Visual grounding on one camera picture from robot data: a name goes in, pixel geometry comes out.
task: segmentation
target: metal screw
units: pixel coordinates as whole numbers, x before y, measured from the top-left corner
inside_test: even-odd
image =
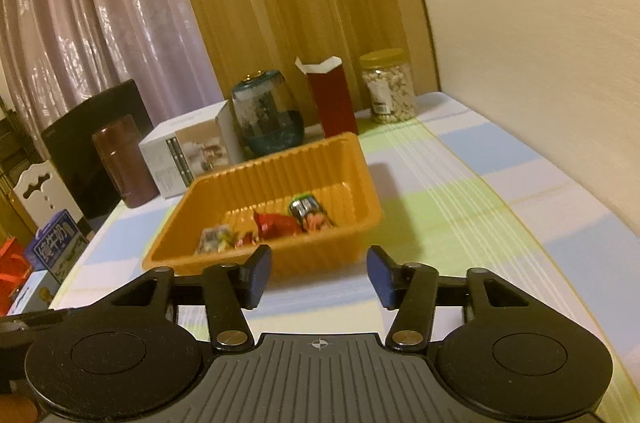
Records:
[[[398,345],[418,345],[424,338],[418,331],[411,329],[404,329],[402,331],[396,331],[391,339]]]
[[[228,331],[222,331],[218,333],[216,340],[222,345],[242,345],[245,343],[249,337],[243,331],[238,331],[237,329],[230,329]]]

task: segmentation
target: teal transparent container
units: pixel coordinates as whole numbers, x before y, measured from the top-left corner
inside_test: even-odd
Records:
[[[242,136],[256,156],[302,143],[302,115],[282,73],[251,74],[234,86],[231,95]]]

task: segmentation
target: tablecloth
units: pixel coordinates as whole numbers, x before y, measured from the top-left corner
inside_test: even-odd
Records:
[[[444,93],[418,97],[418,115],[379,126],[359,120],[360,143],[382,203],[376,244],[398,262],[442,275],[487,267],[603,340],[614,377],[598,414],[640,421],[638,238],[585,188],[505,130]],[[108,219],[56,296],[54,307],[87,305],[143,273],[140,263],[178,198],[158,198]],[[246,312],[252,332],[385,334],[363,265],[271,287]],[[433,339],[462,323],[438,308]],[[207,337],[204,311],[182,308],[180,324]]]

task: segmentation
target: jar label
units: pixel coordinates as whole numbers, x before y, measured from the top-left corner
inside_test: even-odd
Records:
[[[391,114],[394,112],[389,82],[386,80],[369,80],[367,87],[371,94],[371,108],[374,113]]]

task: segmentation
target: white chair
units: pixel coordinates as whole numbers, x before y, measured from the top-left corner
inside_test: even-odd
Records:
[[[68,210],[76,223],[82,219],[82,211],[50,161],[33,164],[25,170],[14,192],[38,228],[63,209]]]

